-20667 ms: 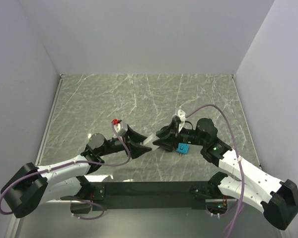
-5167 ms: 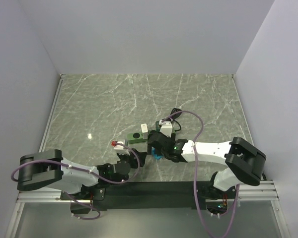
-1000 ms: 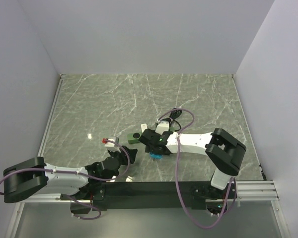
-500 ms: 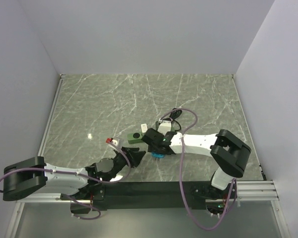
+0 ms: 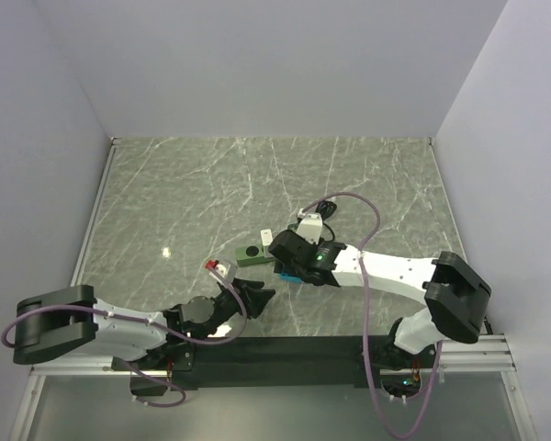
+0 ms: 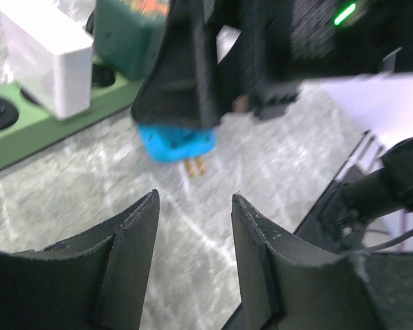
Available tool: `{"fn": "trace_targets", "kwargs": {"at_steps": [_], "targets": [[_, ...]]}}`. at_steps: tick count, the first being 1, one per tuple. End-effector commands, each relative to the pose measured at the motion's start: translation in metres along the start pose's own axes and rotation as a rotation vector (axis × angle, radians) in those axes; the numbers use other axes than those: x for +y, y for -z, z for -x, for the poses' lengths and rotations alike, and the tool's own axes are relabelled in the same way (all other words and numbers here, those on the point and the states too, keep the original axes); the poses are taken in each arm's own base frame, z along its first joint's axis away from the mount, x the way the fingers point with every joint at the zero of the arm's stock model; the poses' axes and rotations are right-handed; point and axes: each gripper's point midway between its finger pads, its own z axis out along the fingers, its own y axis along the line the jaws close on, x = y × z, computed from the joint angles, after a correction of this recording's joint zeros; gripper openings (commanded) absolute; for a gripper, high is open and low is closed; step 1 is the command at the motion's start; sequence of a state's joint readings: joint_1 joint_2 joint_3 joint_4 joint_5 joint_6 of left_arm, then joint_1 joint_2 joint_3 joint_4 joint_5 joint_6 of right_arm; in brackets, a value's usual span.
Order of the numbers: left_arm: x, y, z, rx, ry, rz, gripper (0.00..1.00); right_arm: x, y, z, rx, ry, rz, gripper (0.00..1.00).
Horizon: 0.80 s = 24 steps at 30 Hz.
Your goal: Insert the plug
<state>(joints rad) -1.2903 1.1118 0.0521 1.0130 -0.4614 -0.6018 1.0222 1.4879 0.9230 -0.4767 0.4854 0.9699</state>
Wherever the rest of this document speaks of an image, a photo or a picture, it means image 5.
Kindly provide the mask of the blue plug adapter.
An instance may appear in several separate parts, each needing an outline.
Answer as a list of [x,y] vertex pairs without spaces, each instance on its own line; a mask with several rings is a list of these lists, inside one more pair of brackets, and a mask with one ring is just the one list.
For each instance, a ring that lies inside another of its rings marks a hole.
[[290,282],[290,283],[301,283],[302,280],[296,276],[296,275],[293,275],[293,274],[288,274],[286,272],[282,272],[279,274],[279,277],[286,281],[286,282]]

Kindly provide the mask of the white plug adapter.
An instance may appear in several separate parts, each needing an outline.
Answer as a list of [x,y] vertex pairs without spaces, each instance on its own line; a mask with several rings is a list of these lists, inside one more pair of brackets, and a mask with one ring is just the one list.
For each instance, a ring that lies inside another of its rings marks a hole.
[[274,240],[271,229],[263,229],[260,231],[261,243],[264,249],[268,248]]

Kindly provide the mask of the green power strip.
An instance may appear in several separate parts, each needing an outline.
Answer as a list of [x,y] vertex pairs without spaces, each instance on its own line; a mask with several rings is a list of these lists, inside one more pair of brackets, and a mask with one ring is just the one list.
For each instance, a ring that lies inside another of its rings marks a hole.
[[257,244],[238,247],[235,250],[235,260],[239,267],[247,267],[270,264],[275,258],[262,245]]

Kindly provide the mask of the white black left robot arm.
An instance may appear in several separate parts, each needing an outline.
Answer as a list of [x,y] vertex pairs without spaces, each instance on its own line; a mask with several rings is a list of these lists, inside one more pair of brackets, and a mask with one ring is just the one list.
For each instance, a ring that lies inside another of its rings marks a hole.
[[45,363],[77,351],[153,369],[182,345],[234,340],[239,332],[219,337],[220,326],[235,315],[245,322],[258,318],[275,294],[261,281],[235,278],[220,286],[215,297],[196,296],[169,309],[143,312],[114,306],[97,298],[93,287],[78,285],[20,301],[1,343],[12,349],[19,365]]

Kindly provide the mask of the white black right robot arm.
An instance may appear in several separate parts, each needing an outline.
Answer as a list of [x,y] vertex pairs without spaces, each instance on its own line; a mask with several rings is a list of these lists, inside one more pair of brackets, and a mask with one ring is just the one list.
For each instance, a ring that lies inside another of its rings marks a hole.
[[345,243],[313,243],[291,230],[280,232],[268,251],[305,283],[380,290],[422,305],[410,317],[397,319],[388,335],[369,346],[367,354],[377,367],[408,368],[444,339],[466,345],[479,339],[491,288],[458,254],[443,251],[435,258],[376,254]]

